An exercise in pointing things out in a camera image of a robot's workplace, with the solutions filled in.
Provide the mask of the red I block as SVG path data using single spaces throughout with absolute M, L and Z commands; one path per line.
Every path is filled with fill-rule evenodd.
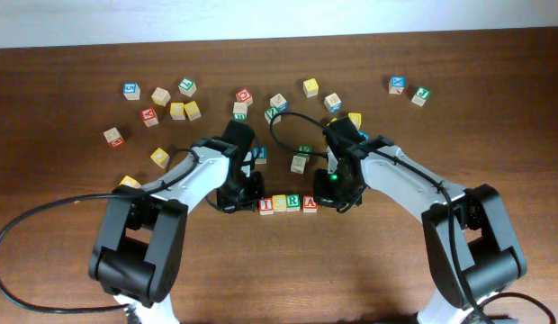
M 259 213 L 261 215 L 270 215 L 274 213 L 273 200 L 271 198 L 263 198 L 259 201 Z

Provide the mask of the red A block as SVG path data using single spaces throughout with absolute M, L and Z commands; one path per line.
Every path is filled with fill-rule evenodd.
M 319 206 L 315 203 L 312 195 L 304 195 L 302 201 L 302 209 L 306 213 L 315 213 Z

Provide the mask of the yellow C block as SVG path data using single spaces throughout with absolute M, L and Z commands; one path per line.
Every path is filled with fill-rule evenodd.
M 275 212 L 287 211 L 287 199 L 285 194 L 276 194 L 272 196 L 272 205 Z

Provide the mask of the green R block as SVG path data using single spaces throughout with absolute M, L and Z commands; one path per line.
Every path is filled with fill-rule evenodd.
M 287 194 L 286 202 L 288 212 L 297 212 L 302 207 L 301 198 L 298 194 Z

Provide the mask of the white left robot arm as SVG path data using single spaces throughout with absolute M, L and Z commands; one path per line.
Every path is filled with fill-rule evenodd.
M 129 323 L 175 323 L 169 293 L 183 252 L 188 214 L 209 193 L 224 213 L 254 211 L 264 181 L 253 171 L 254 131 L 229 121 L 197 140 L 187 157 L 139 189 L 120 185 L 106 205 L 88 272 L 121 304 Z

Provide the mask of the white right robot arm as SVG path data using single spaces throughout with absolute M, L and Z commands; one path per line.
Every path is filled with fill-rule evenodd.
M 527 261 L 497 190 L 446 181 L 390 139 L 360 135 L 349 118 L 323 128 L 328 166 L 314 176 L 314 201 L 347 212 L 365 190 L 386 194 L 422 225 L 436 289 L 418 323 L 465 323 L 473 306 L 502 294 Z

